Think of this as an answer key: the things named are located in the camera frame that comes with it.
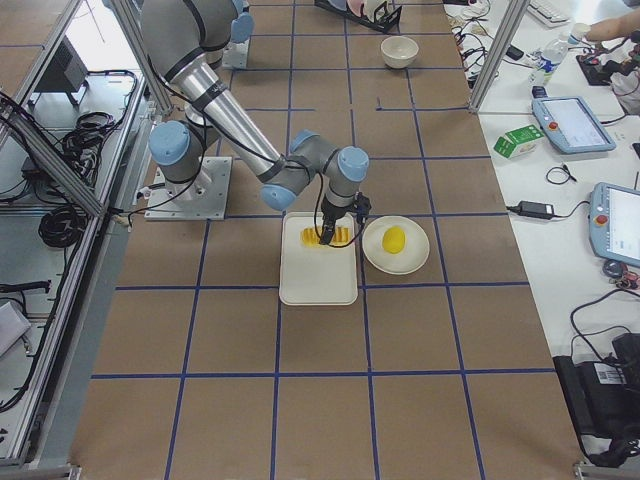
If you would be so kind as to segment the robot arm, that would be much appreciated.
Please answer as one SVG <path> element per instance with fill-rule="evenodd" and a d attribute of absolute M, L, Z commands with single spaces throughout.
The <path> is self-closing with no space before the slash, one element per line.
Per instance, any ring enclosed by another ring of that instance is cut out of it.
<path fill-rule="evenodd" d="M 339 219 L 353 213 L 364 223 L 369 214 L 370 201 L 360 190 L 369 157 L 309 130 L 295 137 L 290 155 L 270 143 L 215 71 L 246 15 L 241 1 L 145 2 L 140 27 L 150 64 L 206 127 L 230 142 L 261 182 L 261 198 L 272 209 L 286 210 L 314 178 L 326 180 L 318 206 L 322 217 L 313 228 L 320 244 L 333 245 Z"/>

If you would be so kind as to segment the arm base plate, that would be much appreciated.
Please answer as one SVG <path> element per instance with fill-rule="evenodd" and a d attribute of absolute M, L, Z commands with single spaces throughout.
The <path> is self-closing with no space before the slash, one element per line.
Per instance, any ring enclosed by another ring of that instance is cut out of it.
<path fill-rule="evenodd" d="M 159 167 L 155 183 L 161 186 L 146 196 L 149 208 L 144 211 L 148 221 L 199 221 L 225 218 L 231 178 L 230 157 L 206 156 L 193 183 L 178 185 L 165 180 Z"/>
<path fill-rule="evenodd" d="M 232 37 L 225 47 L 221 65 L 225 69 L 244 70 L 248 64 L 248 53 L 251 36 Z"/>

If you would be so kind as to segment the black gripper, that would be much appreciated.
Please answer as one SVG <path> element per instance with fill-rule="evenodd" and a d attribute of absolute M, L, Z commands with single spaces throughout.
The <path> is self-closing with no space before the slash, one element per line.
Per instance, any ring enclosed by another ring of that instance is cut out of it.
<path fill-rule="evenodd" d="M 315 226 L 315 233 L 318 237 L 319 245 L 330 246 L 335 234 L 336 222 L 341 219 L 349 210 L 348 206 L 338 206 L 324 197 L 321 203 L 323 214 L 322 227 Z"/>

